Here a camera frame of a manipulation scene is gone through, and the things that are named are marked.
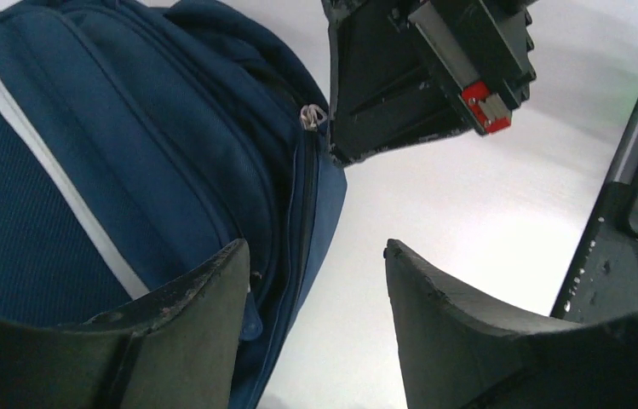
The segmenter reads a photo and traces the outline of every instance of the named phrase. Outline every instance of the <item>white reflective stripe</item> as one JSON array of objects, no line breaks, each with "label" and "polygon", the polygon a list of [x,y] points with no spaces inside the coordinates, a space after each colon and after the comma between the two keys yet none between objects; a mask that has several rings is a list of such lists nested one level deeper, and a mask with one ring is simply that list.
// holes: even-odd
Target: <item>white reflective stripe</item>
[{"label": "white reflective stripe", "polygon": [[58,187],[90,241],[93,242],[93,245],[103,257],[103,261],[106,262],[113,275],[115,275],[130,297],[136,299],[146,295],[148,293],[146,285],[120,254],[106,230],[95,218],[93,212],[90,211],[83,197],[80,196],[80,192],[72,184],[70,177],[60,166],[58,159],[53,156],[43,138],[32,126],[30,120],[20,109],[17,101],[8,92],[1,80],[0,114],[3,115],[3,118],[5,118],[15,133],[30,148],[32,154],[35,155],[35,158],[43,166],[50,179]]}]

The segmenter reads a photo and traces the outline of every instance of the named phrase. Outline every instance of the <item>white background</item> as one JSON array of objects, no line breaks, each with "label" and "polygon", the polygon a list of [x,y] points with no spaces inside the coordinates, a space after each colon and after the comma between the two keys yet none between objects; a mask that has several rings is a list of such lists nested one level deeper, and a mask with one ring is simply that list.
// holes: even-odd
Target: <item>white background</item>
[{"label": "white background", "polygon": [[[226,3],[274,30],[328,93],[319,0]],[[261,409],[406,407],[382,259],[389,238],[549,313],[638,95],[638,0],[542,0],[530,11],[538,80],[510,130],[348,169],[336,237]]]}]

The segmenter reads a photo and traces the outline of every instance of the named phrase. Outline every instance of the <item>black plastic housing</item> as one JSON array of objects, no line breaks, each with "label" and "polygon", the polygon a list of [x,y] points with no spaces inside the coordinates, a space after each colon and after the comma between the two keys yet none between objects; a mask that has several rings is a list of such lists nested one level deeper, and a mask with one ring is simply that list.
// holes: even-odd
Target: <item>black plastic housing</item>
[{"label": "black plastic housing", "polygon": [[[497,131],[529,98],[536,78],[527,54],[534,48],[526,30],[531,1],[323,1],[330,22],[330,152],[338,164],[471,129]],[[501,98],[505,125],[478,115],[479,101],[463,95],[478,83]]]}]

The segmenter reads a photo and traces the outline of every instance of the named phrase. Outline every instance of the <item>fabric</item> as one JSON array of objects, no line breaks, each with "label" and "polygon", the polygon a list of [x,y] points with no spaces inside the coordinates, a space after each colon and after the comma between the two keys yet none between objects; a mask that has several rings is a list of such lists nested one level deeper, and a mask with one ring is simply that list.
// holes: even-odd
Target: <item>fabric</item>
[{"label": "fabric", "polygon": [[82,322],[245,238],[231,407],[256,406],[346,190],[301,62],[212,0],[30,0],[0,14],[0,87],[0,316]]}]

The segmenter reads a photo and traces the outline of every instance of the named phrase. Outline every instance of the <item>zipper pull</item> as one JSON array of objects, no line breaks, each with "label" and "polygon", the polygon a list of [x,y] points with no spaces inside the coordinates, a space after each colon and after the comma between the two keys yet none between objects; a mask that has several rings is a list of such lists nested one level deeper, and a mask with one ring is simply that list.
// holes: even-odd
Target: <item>zipper pull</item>
[{"label": "zipper pull", "polygon": [[303,129],[311,132],[319,130],[319,126],[326,122],[328,118],[329,116],[326,115],[326,111],[316,104],[306,105],[301,108],[301,114],[299,116]]}]

